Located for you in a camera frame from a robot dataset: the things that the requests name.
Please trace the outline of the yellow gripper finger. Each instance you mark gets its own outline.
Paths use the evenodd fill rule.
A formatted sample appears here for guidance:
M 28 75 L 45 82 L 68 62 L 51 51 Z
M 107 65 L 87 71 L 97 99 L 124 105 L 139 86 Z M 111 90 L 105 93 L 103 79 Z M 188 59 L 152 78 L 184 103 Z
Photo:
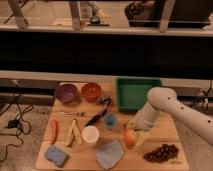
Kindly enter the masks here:
M 126 129 L 127 130 L 134 130 L 135 129 L 135 121 L 131 119 L 127 124 L 126 124 Z
M 136 146 L 140 146 L 147 139 L 148 132 L 147 131 L 138 131 L 137 135 L 138 135 L 138 139 L 137 139 L 137 142 L 136 142 Z

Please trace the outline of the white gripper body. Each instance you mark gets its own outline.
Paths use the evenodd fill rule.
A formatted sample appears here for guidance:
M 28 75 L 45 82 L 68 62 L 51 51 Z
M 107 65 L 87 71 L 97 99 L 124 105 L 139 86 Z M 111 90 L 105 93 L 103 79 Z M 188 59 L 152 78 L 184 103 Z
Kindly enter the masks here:
M 135 115 L 134 126 L 137 130 L 149 131 L 159 118 L 159 112 L 147 102 Z

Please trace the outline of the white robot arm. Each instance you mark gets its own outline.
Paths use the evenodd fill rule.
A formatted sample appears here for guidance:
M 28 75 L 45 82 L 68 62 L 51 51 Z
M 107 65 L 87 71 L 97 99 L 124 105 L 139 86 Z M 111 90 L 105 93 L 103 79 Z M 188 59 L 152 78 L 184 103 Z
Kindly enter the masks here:
M 147 93 L 147 102 L 127 124 L 128 128 L 148 132 L 161 113 L 178 118 L 207 143 L 213 146 L 213 118 L 194 110 L 177 99 L 171 88 L 154 87 Z

